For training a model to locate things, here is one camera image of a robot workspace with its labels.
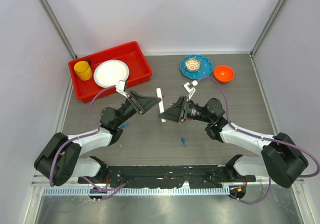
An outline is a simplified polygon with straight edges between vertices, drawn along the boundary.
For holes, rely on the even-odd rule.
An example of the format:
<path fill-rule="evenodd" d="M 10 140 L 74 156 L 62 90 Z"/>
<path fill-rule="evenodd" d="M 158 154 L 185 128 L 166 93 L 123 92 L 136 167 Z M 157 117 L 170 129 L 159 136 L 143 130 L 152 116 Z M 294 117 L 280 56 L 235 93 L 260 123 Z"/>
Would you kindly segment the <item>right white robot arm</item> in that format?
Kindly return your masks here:
<path fill-rule="evenodd" d="M 161 112 L 161 119 L 172 122 L 184 122 L 192 119 L 207 123 L 206 134 L 224 144 L 232 144 L 246 149 L 256 157 L 234 156 L 226 168 L 226 177 L 233 182 L 243 176 L 261 176 L 270 178 L 283 188 L 289 188 L 308 167 L 309 163 L 302 152 L 295 149 L 291 138 L 284 133 L 276 136 L 265 135 L 228 123 L 224 118 L 225 110 L 217 98 L 211 98 L 204 106 L 188 100 L 186 96 Z"/>

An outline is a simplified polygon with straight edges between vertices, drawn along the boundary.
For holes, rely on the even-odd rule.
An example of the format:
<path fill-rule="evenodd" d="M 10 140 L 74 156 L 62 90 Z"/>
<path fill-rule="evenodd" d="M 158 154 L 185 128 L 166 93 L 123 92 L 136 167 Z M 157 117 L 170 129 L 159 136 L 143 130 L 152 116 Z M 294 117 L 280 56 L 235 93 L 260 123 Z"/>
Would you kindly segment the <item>white remote control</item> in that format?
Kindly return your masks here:
<path fill-rule="evenodd" d="M 163 95 L 160 88 L 156 88 L 156 95 L 160 98 L 160 102 L 158 103 L 159 106 L 159 113 L 162 114 L 165 111 L 164 103 L 163 103 Z"/>

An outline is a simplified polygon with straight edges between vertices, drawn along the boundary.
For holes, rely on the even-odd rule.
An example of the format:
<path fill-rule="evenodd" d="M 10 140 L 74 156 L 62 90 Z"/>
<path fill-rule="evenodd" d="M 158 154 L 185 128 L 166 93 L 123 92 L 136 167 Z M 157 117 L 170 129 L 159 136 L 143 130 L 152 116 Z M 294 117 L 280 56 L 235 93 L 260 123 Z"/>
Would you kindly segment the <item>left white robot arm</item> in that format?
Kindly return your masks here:
<path fill-rule="evenodd" d="M 131 91 L 118 108 L 101 111 L 97 129 L 78 135 L 55 133 L 34 161 L 34 168 L 49 180 L 50 186 L 62 186 L 71 178 L 100 184 L 108 175 L 107 165 L 95 156 L 80 156 L 115 144 L 124 124 L 135 114 L 143 115 L 161 102 L 161 98 L 142 96 Z"/>

